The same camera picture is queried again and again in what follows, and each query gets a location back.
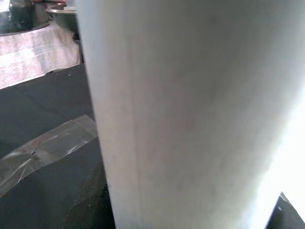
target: white pillar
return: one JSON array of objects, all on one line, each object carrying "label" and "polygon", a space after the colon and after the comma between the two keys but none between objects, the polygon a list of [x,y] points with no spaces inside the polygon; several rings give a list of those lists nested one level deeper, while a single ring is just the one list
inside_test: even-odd
[{"label": "white pillar", "polygon": [[305,2],[78,0],[117,229],[263,228],[305,79]]}]

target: table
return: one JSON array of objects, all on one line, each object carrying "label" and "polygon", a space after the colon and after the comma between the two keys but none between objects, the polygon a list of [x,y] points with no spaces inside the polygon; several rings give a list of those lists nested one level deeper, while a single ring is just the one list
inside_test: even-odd
[{"label": "table", "polygon": [[0,89],[79,64],[72,36],[54,21],[39,30],[0,36]]}]

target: shiny metal surface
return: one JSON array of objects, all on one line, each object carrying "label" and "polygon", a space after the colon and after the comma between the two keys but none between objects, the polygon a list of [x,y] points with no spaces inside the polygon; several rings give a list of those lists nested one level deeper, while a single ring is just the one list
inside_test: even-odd
[{"label": "shiny metal surface", "polygon": [[0,0],[0,35],[36,30],[48,25],[48,16],[42,2]]},{"label": "shiny metal surface", "polygon": [[77,8],[116,228],[264,228],[304,154],[305,2]]},{"label": "shiny metal surface", "polygon": [[46,10],[60,27],[78,34],[77,10],[64,10],[65,6],[66,4],[57,4],[49,6]]}]

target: dark gray floor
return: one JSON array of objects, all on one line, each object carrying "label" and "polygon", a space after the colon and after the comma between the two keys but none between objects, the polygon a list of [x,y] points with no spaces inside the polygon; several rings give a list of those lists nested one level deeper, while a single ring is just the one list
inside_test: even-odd
[{"label": "dark gray floor", "polygon": [[[0,90],[0,105],[0,158],[71,119],[94,118],[83,65]],[[107,189],[105,174],[99,173],[98,182],[92,183],[94,170],[103,171],[97,138],[30,174],[0,198],[0,228],[71,228],[71,219],[81,219],[81,214],[91,220],[73,220],[76,228],[99,228],[105,222],[114,227],[109,197],[101,199],[97,188]],[[85,183],[94,192],[85,192],[77,201]],[[98,205],[87,209],[93,201]],[[103,208],[102,219],[107,220],[98,221],[96,212]]]}]

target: plastic wrap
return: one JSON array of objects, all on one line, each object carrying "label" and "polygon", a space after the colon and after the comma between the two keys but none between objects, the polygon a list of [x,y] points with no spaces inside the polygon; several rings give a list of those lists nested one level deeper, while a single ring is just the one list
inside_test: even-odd
[{"label": "plastic wrap", "polygon": [[58,161],[96,137],[95,122],[84,115],[15,149],[0,160],[0,197],[27,175]]}]

